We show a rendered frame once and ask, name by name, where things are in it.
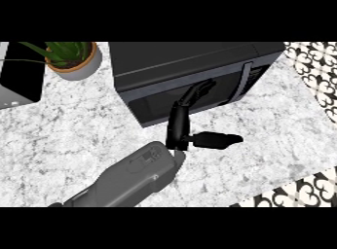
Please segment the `green leafy plant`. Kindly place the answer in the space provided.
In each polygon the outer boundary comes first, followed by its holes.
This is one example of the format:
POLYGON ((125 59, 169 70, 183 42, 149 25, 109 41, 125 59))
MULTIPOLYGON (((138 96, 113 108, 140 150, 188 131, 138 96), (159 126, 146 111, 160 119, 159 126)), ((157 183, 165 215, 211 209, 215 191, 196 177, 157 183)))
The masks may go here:
POLYGON ((60 69, 70 69, 87 62, 92 54, 92 42, 44 42, 38 45, 33 42, 20 42, 30 54, 16 48, 17 55, 7 55, 4 61, 26 61, 54 66, 60 69))

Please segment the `grey plant pot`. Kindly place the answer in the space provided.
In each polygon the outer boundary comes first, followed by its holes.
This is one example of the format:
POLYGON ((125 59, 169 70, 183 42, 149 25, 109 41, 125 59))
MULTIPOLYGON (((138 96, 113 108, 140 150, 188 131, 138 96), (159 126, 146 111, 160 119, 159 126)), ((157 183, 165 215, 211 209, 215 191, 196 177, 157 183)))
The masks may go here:
POLYGON ((103 52, 100 50, 100 47, 97 46, 97 43, 92 43, 92 54, 84 64, 70 69, 60 69, 54 66, 48 66, 56 71, 59 76, 69 81, 79 81, 87 79, 100 68, 103 62, 103 52))

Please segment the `dark microwave door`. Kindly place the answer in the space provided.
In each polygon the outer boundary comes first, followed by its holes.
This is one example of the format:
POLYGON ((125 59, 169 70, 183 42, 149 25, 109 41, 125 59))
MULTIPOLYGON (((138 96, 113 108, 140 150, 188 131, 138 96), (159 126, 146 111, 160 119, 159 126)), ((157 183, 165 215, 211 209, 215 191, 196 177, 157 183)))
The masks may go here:
POLYGON ((203 71, 156 85, 121 92, 121 97, 143 127, 157 125, 169 120, 172 105, 187 93, 191 86, 206 80, 216 82, 209 94, 197 101, 191 113, 202 112, 239 95, 246 87, 253 62, 237 63, 203 71))

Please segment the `black microwave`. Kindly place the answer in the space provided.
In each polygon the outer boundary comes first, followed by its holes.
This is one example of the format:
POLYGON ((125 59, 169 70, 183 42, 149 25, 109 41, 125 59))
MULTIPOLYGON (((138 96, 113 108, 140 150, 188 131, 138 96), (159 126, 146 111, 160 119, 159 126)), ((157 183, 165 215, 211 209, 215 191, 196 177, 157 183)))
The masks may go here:
POLYGON ((243 99, 284 51, 281 42, 113 42, 110 58, 116 91, 121 94, 252 61, 246 87, 218 106, 227 105, 243 99))

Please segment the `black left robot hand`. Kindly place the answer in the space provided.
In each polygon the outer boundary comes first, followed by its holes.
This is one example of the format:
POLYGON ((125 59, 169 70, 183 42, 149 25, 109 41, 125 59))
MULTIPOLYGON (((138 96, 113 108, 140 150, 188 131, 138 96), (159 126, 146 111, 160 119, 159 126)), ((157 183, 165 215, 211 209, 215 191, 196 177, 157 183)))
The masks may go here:
POLYGON ((245 137, 237 134, 211 131, 191 134, 190 110, 215 86, 214 79, 196 83, 181 99, 174 103, 166 137, 166 147, 171 150, 187 151, 190 143, 194 143, 199 148, 225 150, 231 145, 245 142, 245 137))

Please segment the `silver and black appliance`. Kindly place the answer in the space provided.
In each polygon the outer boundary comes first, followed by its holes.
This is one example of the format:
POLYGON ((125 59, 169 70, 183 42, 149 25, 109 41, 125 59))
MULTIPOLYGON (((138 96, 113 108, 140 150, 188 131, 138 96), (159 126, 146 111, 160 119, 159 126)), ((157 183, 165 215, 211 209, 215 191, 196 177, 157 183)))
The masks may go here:
POLYGON ((41 100, 45 57, 20 42, 0 42, 0 110, 41 100))

